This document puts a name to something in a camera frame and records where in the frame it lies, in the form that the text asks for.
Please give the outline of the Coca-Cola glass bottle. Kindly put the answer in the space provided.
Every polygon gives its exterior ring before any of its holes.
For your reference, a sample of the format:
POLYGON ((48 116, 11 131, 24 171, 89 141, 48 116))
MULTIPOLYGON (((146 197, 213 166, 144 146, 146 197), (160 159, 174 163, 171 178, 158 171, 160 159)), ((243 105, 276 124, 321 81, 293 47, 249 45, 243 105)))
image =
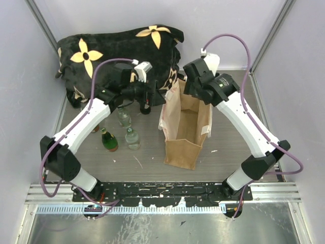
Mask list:
POLYGON ((140 112, 144 115, 148 115, 151 112, 151 106, 148 104, 140 104, 140 112))

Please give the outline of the brown canvas tote bag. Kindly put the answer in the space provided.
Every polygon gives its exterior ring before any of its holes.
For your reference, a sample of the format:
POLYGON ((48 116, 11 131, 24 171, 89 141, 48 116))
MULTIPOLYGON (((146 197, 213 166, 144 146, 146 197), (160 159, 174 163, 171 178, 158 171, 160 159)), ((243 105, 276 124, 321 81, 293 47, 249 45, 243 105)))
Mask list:
POLYGON ((212 130, 212 105, 184 94, 185 81, 177 79, 165 94, 158 129, 165 135, 167 165, 195 170, 212 130))

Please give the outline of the green Perrier bottle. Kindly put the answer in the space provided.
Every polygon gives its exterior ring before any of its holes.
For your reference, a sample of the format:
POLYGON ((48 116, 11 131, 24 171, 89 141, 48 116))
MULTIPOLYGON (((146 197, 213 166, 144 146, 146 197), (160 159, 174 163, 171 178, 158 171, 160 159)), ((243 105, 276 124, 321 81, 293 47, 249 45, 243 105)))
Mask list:
POLYGON ((110 152, 114 152, 118 149, 118 142, 114 135, 110 134, 106 128, 101 129, 102 144, 105 149, 110 152))

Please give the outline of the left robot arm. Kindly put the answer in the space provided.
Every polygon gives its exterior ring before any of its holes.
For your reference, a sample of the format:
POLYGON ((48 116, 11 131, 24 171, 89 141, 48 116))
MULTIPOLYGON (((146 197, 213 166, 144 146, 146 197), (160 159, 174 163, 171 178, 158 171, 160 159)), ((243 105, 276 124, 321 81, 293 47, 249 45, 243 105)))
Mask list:
POLYGON ((149 114, 151 107, 162 105, 155 80, 148 81, 152 66, 142 62, 135 67, 119 63, 113 67, 110 86, 96 86, 96 74, 91 82, 91 97, 86 107, 53 137, 44 136, 40 141, 41 169, 47 169, 62 180, 81 188, 89 201, 102 195, 99 180, 81 167, 75 154, 92 129, 107 118, 124 100, 137 101, 140 112, 149 114))

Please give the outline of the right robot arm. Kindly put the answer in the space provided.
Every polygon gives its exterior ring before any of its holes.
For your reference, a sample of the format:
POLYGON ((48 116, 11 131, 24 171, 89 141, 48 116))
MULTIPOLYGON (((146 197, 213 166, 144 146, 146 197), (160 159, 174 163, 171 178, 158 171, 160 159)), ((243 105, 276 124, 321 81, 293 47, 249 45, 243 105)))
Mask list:
POLYGON ((184 93, 212 105, 233 124, 248 145, 251 155, 227 179, 221 191, 226 199, 235 200, 241 189, 252 180, 259 180, 289 150, 286 140, 278 140, 261 123, 245 100, 231 75, 217 73, 219 59, 198 58, 183 69, 187 76, 184 93), (273 146, 274 141, 281 149, 273 146))

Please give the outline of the clear Chang soda bottle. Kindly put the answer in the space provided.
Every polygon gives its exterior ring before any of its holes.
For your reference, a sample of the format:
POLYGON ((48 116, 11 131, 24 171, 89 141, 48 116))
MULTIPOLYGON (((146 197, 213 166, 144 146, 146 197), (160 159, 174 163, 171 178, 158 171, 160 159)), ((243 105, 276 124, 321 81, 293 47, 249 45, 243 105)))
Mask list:
POLYGON ((127 128, 131 127, 131 125, 132 125, 131 115, 126 108, 119 107, 117 110, 117 117, 118 117, 119 124, 123 128, 127 129, 127 128))

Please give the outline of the black plush flower pillow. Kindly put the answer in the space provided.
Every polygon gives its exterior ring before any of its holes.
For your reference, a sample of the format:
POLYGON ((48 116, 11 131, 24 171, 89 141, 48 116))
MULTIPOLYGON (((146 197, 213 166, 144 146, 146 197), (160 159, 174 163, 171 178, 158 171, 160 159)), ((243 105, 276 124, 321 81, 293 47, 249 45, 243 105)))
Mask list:
POLYGON ((91 82, 96 74, 96 86, 110 86, 116 64, 135 67, 133 59, 150 62, 147 80, 157 80, 163 95, 178 78, 180 52, 177 44, 184 41, 181 30, 165 26, 148 27, 110 34, 77 34, 61 39, 57 44, 59 69, 57 78, 66 85, 67 97, 76 108, 91 97, 91 82))

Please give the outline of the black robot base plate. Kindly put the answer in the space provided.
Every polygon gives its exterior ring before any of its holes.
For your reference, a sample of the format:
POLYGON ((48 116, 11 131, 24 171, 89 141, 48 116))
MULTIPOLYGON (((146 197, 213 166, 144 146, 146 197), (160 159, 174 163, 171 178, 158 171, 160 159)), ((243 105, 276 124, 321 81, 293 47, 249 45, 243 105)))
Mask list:
POLYGON ((103 182, 87 196, 96 202, 118 201, 118 206, 186 207, 218 206, 222 201, 240 200, 241 191, 226 195, 219 182, 103 182))

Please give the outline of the aluminium frame rail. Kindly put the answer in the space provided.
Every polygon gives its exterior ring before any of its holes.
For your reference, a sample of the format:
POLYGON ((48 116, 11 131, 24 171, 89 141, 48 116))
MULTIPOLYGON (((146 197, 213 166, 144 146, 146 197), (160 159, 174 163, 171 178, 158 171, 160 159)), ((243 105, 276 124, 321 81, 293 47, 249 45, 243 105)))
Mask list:
POLYGON ((88 201, 80 191, 63 184, 47 197, 40 185, 31 185, 25 202, 40 214, 82 213, 87 218, 111 214, 241 214, 245 203, 299 203, 293 182, 256 182, 233 197, 218 182, 106 182, 98 200, 88 201))

